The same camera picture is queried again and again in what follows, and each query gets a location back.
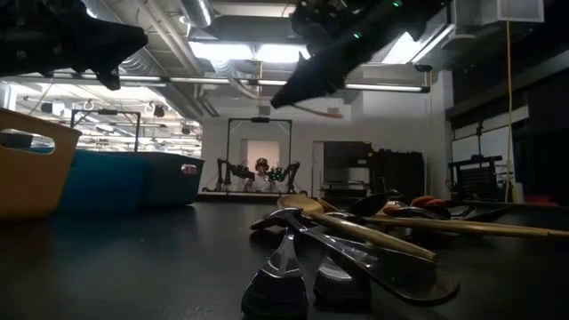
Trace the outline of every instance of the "black table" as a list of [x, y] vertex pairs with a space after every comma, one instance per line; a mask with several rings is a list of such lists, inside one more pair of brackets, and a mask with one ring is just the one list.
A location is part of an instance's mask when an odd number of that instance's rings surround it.
[[[278, 236], [249, 225], [272, 205], [195, 204], [115, 219], [0, 226], [0, 319], [240, 319], [244, 288]], [[569, 229], [563, 213], [500, 222]], [[310, 305], [323, 254], [300, 238]], [[463, 236], [437, 250], [461, 281], [457, 298], [407, 307], [375, 287], [374, 312], [396, 319], [569, 318], [569, 242]], [[309, 319], [373, 319], [311, 307]]]

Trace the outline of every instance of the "white wall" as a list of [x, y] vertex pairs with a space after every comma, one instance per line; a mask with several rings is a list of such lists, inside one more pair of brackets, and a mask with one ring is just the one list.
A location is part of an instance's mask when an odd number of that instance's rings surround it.
[[[246, 158], [244, 152], [241, 150], [241, 143], [243, 140], [265, 140], [277, 142], [279, 146], [278, 162], [281, 165], [288, 164], [288, 156], [290, 153], [290, 126], [288, 123], [270, 122], [268, 124], [254, 124], [250, 121], [239, 120], [232, 121], [229, 129], [231, 130], [231, 134], [229, 135], [230, 141], [228, 160], [232, 164], [239, 164]], [[226, 154], [223, 153], [223, 155], [218, 155], [218, 157], [225, 158]]]
[[267, 140], [244, 140], [246, 141], [247, 150], [246, 159], [249, 171], [255, 172], [257, 159], [265, 158], [270, 168], [280, 164], [280, 146], [278, 141]]
[[[445, 121], [445, 108], [452, 103], [452, 95], [449, 100], [449, 90], [452, 90], [449, 75], [445, 72], [439, 74], [439, 81], [432, 88], [432, 125], [429, 94], [395, 92], [361, 93], [351, 105], [349, 122], [294, 120], [291, 159], [301, 162], [296, 176], [298, 185], [310, 191], [314, 141], [367, 141], [376, 150], [390, 148], [400, 152], [422, 152], [432, 168], [432, 193], [435, 196], [449, 197], [445, 187], [451, 143], [450, 126]], [[216, 159], [225, 157], [227, 119], [206, 119], [203, 130], [202, 158], [205, 167], [200, 189], [216, 177]], [[272, 127], [272, 130], [274, 135], [282, 133], [276, 127]], [[264, 137], [268, 134], [265, 132], [263, 136], [250, 136], [247, 139], [274, 140]], [[239, 150], [240, 140], [235, 143], [234, 149]], [[215, 180], [208, 187], [213, 188], [214, 185]]]

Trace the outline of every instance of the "ceiling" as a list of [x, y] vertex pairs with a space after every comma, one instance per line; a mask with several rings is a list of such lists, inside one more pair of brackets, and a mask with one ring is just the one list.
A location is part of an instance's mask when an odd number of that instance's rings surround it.
[[[285, 80], [291, 75], [296, 66], [298, 51], [304, 50], [301, 39], [292, 32], [288, 19], [294, 4], [287, 0], [210, 1], [206, 4], [211, 4], [215, 17], [209, 27], [200, 29], [188, 26], [188, 19], [180, 9], [180, 0], [84, 0], [87, 8], [91, 8], [92, 14], [97, 18], [140, 26], [148, 35], [148, 45], [122, 65], [121, 73], [126, 75], [227, 77], [227, 73], [230, 73], [237, 77], [271, 80]], [[497, 49], [488, 45], [488, 40], [505, 38], [502, 34], [503, 24], [495, 17], [482, 19], [485, 16], [472, 8], [481, 3], [498, 4], [500, 1], [503, 0], [455, 1], [452, 8], [441, 11], [429, 21], [427, 31], [418, 42], [414, 42], [408, 35], [400, 36], [377, 52], [371, 61], [354, 70], [347, 82], [422, 86], [427, 84], [424, 74], [409, 63], [401, 63], [412, 60], [436, 68], [457, 68], [475, 59], [473, 55], [482, 59], [485, 55], [492, 54]], [[516, 4], [532, 1], [535, 0], [520, 0]], [[514, 29], [516, 35], [523, 35], [528, 28], [527, 24], [516, 24]], [[271, 51], [270, 46], [275, 44], [280, 46]], [[256, 61], [236, 60], [239, 57], [254, 58]], [[142, 71], [133, 68], [134, 63], [141, 64], [144, 67], [140, 68]], [[201, 133], [195, 125], [189, 135], [193, 140], [188, 143], [185, 140], [183, 143], [174, 141], [170, 146], [159, 146], [156, 139], [164, 136], [164, 141], [179, 137], [187, 140], [188, 136], [181, 134], [182, 125], [193, 124], [191, 120], [201, 122], [204, 117], [257, 116], [260, 107], [267, 106], [269, 98], [277, 90], [277, 87], [262, 87], [258, 91], [258, 88], [253, 87], [251, 89], [258, 92], [260, 98], [250, 100], [233, 87], [223, 84], [163, 84], [164, 88], [130, 84], [120, 91], [111, 92], [102, 86], [75, 80], [54, 82], [51, 86], [12, 80], [10, 84], [18, 93], [17, 108], [22, 112], [31, 111], [37, 104], [35, 101], [42, 95], [49, 101], [62, 101], [67, 110], [81, 109], [89, 102], [95, 108], [140, 112], [141, 121], [146, 126], [141, 133], [142, 139], [146, 145], [157, 148], [177, 148], [184, 144], [196, 148]], [[333, 108], [345, 116], [343, 121], [350, 121], [351, 103], [358, 94], [357, 91], [342, 90], [331, 97], [305, 101], [302, 105], [322, 112]], [[152, 108], [157, 104], [165, 105], [166, 112], [162, 118], [154, 118], [152, 114]], [[35, 111], [35, 114], [53, 121], [68, 121], [68, 113], [69, 111], [65, 115], [47, 115]], [[293, 108], [272, 109], [270, 116], [295, 121], [330, 121]], [[104, 115], [94, 115], [94, 118], [100, 122], [115, 122]], [[133, 121], [125, 116], [119, 118], [121, 124]], [[156, 124], [164, 126], [159, 129], [148, 127]], [[80, 126], [87, 135], [97, 134], [92, 128], [93, 124]], [[130, 137], [134, 131], [132, 125], [121, 126], [120, 129], [118, 135], [124, 138]], [[191, 151], [190, 154], [196, 154], [196, 151]]]

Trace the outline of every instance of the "cable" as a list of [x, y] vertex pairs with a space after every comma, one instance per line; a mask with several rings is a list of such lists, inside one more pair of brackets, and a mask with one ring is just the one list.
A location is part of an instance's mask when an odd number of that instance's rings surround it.
[[[429, 72], [429, 88], [433, 87], [433, 70], [431, 69]], [[430, 107], [429, 107], [429, 113], [430, 113], [430, 127], [429, 127], [429, 133], [432, 137], [433, 135], [433, 92], [429, 93], [429, 99], [430, 99]], [[434, 139], [430, 139], [429, 142], [429, 155], [432, 156], [432, 152], [433, 152], [433, 140]], [[433, 164], [432, 162], [429, 164], [429, 177], [430, 177], [430, 185], [429, 185], [429, 195], [433, 194]]]
[[509, 111], [508, 111], [508, 155], [507, 163], [506, 163], [506, 195], [504, 202], [507, 203], [509, 198], [509, 171], [510, 171], [510, 153], [512, 149], [512, 108], [514, 107], [514, 93], [512, 90], [512, 43], [511, 43], [511, 30], [509, 25], [509, 0], [507, 0], [507, 9], [506, 9], [506, 39], [507, 39], [507, 46], [508, 46], [508, 104], [509, 104]]

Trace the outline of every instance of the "blue tub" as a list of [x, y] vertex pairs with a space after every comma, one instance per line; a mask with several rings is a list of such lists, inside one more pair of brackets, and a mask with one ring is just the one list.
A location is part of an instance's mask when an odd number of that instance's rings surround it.
[[107, 152], [106, 155], [144, 159], [151, 170], [146, 181], [141, 206], [160, 209], [192, 204], [196, 201], [204, 160], [163, 152]]
[[56, 213], [137, 212], [150, 170], [144, 159], [77, 150]]

